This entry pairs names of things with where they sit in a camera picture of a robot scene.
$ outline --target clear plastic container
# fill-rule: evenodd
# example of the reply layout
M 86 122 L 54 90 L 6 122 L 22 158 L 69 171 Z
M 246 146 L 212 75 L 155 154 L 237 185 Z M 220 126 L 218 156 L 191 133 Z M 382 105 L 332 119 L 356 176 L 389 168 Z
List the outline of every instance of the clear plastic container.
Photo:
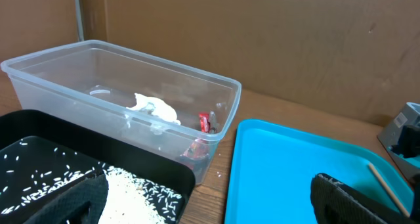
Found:
M 204 180 L 241 95 L 236 80 L 95 40 L 6 60 L 1 69 L 22 108 L 186 164 L 197 184 Z M 127 109 L 136 104 L 135 93 L 165 101 L 181 125 Z M 217 122 L 211 126 L 217 127 L 216 133 L 201 132 L 203 112 L 215 113 Z

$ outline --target plastic bin rim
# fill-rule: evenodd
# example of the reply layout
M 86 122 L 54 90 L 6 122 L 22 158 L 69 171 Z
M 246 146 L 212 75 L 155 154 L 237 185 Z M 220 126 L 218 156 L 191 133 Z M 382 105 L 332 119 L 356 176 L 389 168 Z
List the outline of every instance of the plastic bin rim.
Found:
M 209 76 L 209 77 L 212 77 L 212 78 L 218 78 L 218 79 L 228 81 L 230 83 L 233 83 L 233 84 L 237 85 L 238 86 L 238 91 L 235 95 L 234 102 L 232 103 L 232 107 L 230 109 L 229 115 L 226 119 L 226 122 L 225 122 L 222 130 L 218 133 L 215 133 L 215 134 L 208 134 L 208 133 L 198 131 L 196 129 L 185 127 L 183 125 L 176 125 L 176 124 L 173 124 L 173 123 L 170 123 L 170 122 L 165 122 L 163 120 L 157 120 L 153 116 L 150 116 L 150 115 L 147 115 L 147 114 L 142 114 L 140 112 L 133 112 L 132 110 L 126 109 L 123 106 L 113 104 L 113 103 L 110 103 L 110 102 L 104 103 L 106 101 L 101 100 L 101 99 L 96 99 L 94 97 L 90 97 L 89 95 L 85 95 L 82 92 L 79 92 L 79 91 L 76 91 L 76 90 L 73 90 L 73 89 L 69 89 L 69 88 L 64 87 L 62 85 L 59 85 L 59 84 L 56 84 L 56 83 L 53 83 L 53 82 L 49 82 L 45 79 L 41 79 L 41 78 L 33 76 L 29 73 L 21 72 L 20 70 L 16 70 L 16 69 L 13 69 L 13 68 L 9 67 L 9 65 L 11 65 L 11 64 L 14 64 L 14 63 L 17 63 L 17 62 L 22 62 L 23 60 L 29 60 L 31 58 L 35 58 L 35 57 L 38 57 L 38 56 L 41 56 L 41 55 L 44 55 L 44 54 L 47 54 L 47 53 L 60 51 L 62 49 L 70 49 L 70 48 L 74 48 L 74 47 L 80 47 L 80 46 L 84 46 L 84 45 L 95 44 L 95 43 L 99 44 L 99 45 L 113 47 L 113 48 L 119 49 L 121 51 L 126 51 L 128 53 L 133 53 L 133 54 L 136 54 L 138 56 L 143 56 L 143 57 L 146 57 L 146 58 L 150 58 L 152 60 L 156 60 L 158 62 L 170 64 L 170 65 L 173 65 L 173 66 L 176 66 L 176 67 L 179 67 L 179 68 L 183 68 L 183 69 L 186 69 L 186 70 L 192 70 L 192 71 L 195 71 L 199 74 L 205 74 L 206 76 Z M 80 41 L 80 42 L 77 42 L 77 43 L 70 43 L 70 44 L 67 44 L 67 45 L 53 47 L 53 48 L 50 48 L 50 49 L 37 51 L 37 52 L 26 54 L 26 55 L 23 55 L 23 56 L 18 56 L 18 57 L 3 61 L 0 64 L 0 67 L 1 67 L 2 71 L 6 72 L 7 74 L 11 74 L 11 75 L 16 76 L 18 78 L 28 80 L 32 83 L 37 84 L 37 85 L 46 85 L 48 88 L 51 88 L 52 90 L 60 89 L 59 91 L 61 93 L 64 93 L 64 94 L 69 95 L 71 97 L 77 96 L 84 101 L 87 101 L 87 102 L 92 103 L 92 104 L 94 104 L 96 106 L 99 106 L 99 107 L 105 107 L 108 110 L 115 111 L 113 107 L 117 106 L 117 107 L 119 107 L 118 108 L 119 111 L 116 111 L 116 112 L 122 112 L 122 113 L 125 113 L 125 114 L 129 114 L 129 115 L 133 116 L 134 118 L 144 120 L 144 121 L 147 121 L 147 122 L 150 122 L 150 123 L 165 124 L 166 128 L 168 128 L 168 129 L 172 129 L 172 130 L 177 131 L 179 133 L 183 133 L 185 135 L 189 135 L 189 136 L 192 136 L 192 137 L 197 137 L 198 139 L 203 139 L 203 140 L 206 140 L 206 141 L 219 141 L 219 140 L 223 139 L 223 137 L 226 135 L 226 133 L 227 133 L 229 127 L 230 127 L 230 124 L 232 123 L 232 120 L 233 120 L 233 118 L 236 114 L 236 110 L 238 109 L 238 105 L 239 105 L 239 102 L 240 102 L 240 95 L 241 95 L 241 91 L 242 91 L 241 83 L 234 80 L 234 79 L 230 79 L 228 77 L 224 77 L 224 76 L 220 76 L 218 74 L 207 72 L 205 70 L 200 70 L 200 69 L 197 69 L 197 68 L 194 68 L 194 67 L 191 67 L 191 66 L 187 66 L 187 65 L 184 65 L 184 64 L 181 64 L 181 63 L 173 62 L 171 60 L 166 60 L 164 58 L 149 55 L 149 54 L 146 54 L 146 53 L 142 53 L 140 51 L 128 49 L 126 47 L 121 47 L 121 46 L 118 46 L 118 45 L 115 45 L 115 44 L 112 44 L 112 43 L 107 43 L 105 41 L 100 41 L 100 40 Z

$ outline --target wooden surface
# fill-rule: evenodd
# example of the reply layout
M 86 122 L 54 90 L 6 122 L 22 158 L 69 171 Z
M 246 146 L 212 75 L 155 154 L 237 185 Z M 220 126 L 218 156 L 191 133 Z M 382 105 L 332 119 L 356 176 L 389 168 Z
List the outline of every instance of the wooden surface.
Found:
M 102 1 L 109 42 L 258 93 L 379 125 L 420 102 L 418 0 Z
M 0 89 L 0 115 L 19 110 L 18 99 L 4 73 L 0 73 Z M 382 130 L 380 126 L 243 90 L 236 117 L 217 148 L 204 183 L 194 190 L 181 223 L 223 222 L 235 132 L 239 122 L 248 118 L 258 118 L 363 146 L 393 164 L 376 139 L 376 134 Z
M 74 0 L 0 0 L 0 34 L 0 62 L 76 42 Z

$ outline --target red wrapper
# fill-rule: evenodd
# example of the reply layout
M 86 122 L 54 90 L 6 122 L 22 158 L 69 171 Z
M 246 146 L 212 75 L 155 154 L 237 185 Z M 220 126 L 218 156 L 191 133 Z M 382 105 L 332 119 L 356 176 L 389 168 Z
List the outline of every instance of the red wrapper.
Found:
M 210 132 L 210 123 L 209 123 L 209 114 L 200 113 L 199 114 L 199 124 L 201 126 L 201 131 L 204 133 Z

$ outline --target wooden table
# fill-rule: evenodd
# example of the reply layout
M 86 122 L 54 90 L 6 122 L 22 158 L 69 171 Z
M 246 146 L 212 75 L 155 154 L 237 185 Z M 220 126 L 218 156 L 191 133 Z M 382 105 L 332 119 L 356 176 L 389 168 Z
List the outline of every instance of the wooden table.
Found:
M 4 73 L 0 74 L 0 89 L 0 115 L 21 109 L 12 84 Z M 195 188 L 181 223 L 223 223 L 235 132 L 238 124 L 248 118 L 258 118 L 362 146 L 394 165 L 376 138 L 382 130 L 380 126 L 243 90 L 236 117 L 219 143 L 204 183 Z

